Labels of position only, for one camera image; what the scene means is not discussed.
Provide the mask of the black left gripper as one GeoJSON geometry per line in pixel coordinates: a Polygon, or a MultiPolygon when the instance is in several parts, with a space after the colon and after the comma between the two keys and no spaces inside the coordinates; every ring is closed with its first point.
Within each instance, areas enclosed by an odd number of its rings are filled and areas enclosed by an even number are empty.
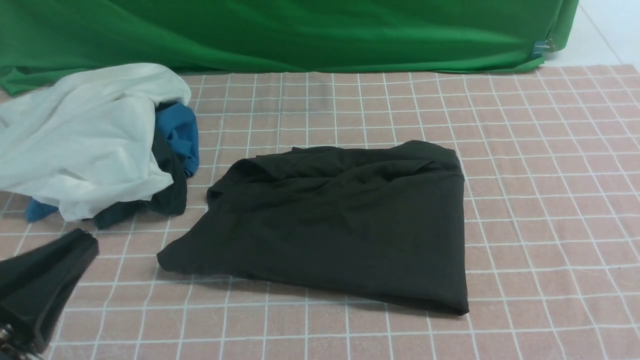
{"type": "Polygon", "coordinates": [[[99,242],[80,228],[0,263],[0,356],[41,358],[99,242]]]}

